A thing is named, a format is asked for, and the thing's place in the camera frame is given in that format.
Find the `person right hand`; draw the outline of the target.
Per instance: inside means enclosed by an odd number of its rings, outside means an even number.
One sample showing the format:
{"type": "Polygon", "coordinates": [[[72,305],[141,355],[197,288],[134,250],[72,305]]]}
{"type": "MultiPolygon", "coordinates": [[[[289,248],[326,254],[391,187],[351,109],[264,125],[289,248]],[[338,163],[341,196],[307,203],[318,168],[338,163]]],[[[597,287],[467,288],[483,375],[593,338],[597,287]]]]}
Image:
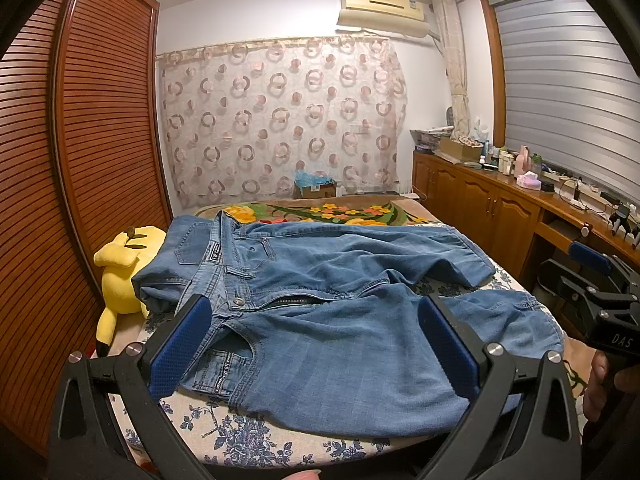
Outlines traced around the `person right hand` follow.
{"type": "Polygon", "coordinates": [[[594,352],[582,411],[588,422],[597,422],[608,398],[614,390],[638,394],[640,391],[640,368],[638,365],[614,372],[612,362],[600,350],[594,352]]]}

